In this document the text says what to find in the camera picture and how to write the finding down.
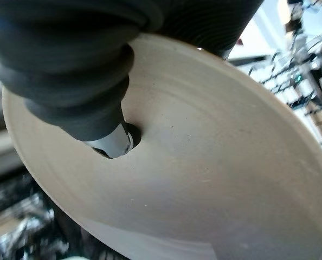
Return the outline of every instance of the circular plate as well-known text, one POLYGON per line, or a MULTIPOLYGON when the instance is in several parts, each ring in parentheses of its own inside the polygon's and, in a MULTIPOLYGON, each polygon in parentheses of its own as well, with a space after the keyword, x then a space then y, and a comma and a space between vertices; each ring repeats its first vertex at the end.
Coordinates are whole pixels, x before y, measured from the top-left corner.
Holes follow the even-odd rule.
POLYGON ((108 160, 4 91, 26 167, 81 226, 133 260, 322 259, 322 151, 292 112, 221 59, 153 35, 123 100, 143 131, 108 160))

